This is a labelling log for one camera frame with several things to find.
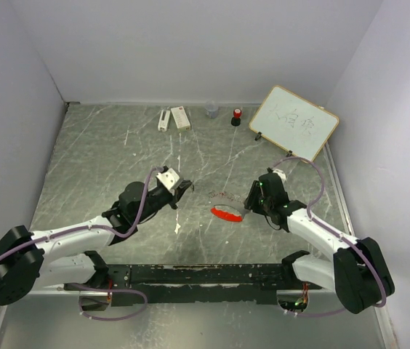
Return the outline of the white staples box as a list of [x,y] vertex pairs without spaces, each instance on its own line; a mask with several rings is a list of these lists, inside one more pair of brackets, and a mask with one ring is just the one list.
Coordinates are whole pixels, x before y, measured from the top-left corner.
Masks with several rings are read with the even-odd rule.
[[171,110],[178,132],[190,130],[191,124],[183,106],[172,108]]

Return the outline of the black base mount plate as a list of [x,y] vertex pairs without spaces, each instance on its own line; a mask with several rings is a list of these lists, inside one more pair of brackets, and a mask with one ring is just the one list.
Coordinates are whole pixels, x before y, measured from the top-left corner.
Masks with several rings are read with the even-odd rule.
[[126,294],[140,291],[150,304],[195,302],[255,302],[276,305],[286,291],[302,291],[302,282],[285,272],[281,263],[205,265],[109,265],[98,289],[112,289],[111,305],[143,303]]

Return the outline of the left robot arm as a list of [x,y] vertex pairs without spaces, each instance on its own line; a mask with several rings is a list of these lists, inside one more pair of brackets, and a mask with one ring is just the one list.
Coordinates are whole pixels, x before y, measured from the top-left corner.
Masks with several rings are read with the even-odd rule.
[[109,210],[86,222],[33,232],[23,225],[10,229],[0,239],[0,305],[47,286],[75,289],[80,284],[98,290],[109,285],[109,267],[100,250],[126,241],[165,206],[176,209],[192,187],[190,180],[173,190],[157,182],[145,191],[143,182],[132,182]]

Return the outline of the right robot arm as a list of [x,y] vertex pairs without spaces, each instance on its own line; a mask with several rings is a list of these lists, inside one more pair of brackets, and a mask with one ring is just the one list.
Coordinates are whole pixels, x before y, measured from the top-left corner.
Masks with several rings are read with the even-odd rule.
[[350,236],[308,214],[305,204],[289,198],[283,175],[277,171],[252,183],[244,207],[306,240],[326,258],[322,260],[307,252],[287,257],[281,271],[285,287],[296,289],[308,282],[328,289],[354,314],[394,294],[395,284],[379,244],[369,237]]

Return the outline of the red black stamp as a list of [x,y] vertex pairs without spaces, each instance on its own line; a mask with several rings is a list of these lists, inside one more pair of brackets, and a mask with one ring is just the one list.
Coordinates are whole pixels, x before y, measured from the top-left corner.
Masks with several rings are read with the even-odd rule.
[[238,127],[241,124],[242,110],[240,108],[235,108],[233,110],[233,117],[231,118],[231,125]]

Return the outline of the white stapler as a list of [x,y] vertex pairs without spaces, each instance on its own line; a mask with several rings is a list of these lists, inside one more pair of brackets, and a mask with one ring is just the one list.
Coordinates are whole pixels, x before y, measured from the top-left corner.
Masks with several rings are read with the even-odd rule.
[[169,128],[169,120],[171,116],[171,111],[163,109],[160,113],[157,130],[159,132],[166,132]]

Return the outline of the small whiteboard wood frame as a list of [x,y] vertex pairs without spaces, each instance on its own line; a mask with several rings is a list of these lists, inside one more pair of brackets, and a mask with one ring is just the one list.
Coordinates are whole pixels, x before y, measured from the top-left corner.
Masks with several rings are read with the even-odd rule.
[[249,122],[257,135],[311,161],[338,125],[337,116],[279,85],[270,90]]

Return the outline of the clear paperclip jar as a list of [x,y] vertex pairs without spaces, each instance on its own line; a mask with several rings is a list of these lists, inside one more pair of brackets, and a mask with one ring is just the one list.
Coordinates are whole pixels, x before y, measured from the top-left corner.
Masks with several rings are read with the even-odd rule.
[[207,116],[211,119],[215,119],[219,113],[218,105],[211,100],[206,103],[205,110]]

